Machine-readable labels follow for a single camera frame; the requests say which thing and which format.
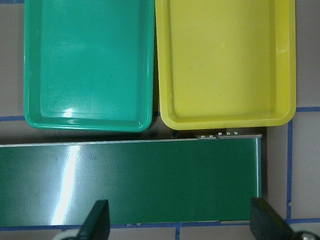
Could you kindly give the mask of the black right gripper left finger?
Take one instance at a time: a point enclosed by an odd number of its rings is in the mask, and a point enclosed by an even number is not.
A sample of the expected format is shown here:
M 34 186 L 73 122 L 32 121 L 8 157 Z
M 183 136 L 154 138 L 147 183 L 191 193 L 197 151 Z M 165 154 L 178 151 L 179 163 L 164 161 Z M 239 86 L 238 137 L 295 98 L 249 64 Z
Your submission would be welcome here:
M 97 200 L 81 226 L 78 240 L 107 240 L 110 235 L 108 200 Z

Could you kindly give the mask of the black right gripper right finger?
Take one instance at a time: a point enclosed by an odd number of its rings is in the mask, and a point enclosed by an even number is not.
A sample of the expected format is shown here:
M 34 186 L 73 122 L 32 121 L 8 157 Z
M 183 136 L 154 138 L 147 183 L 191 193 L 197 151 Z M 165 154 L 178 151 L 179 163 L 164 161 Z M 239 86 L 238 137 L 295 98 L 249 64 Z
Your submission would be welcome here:
M 256 240 L 299 240 L 284 219 L 263 199 L 250 200 L 250 230 Z

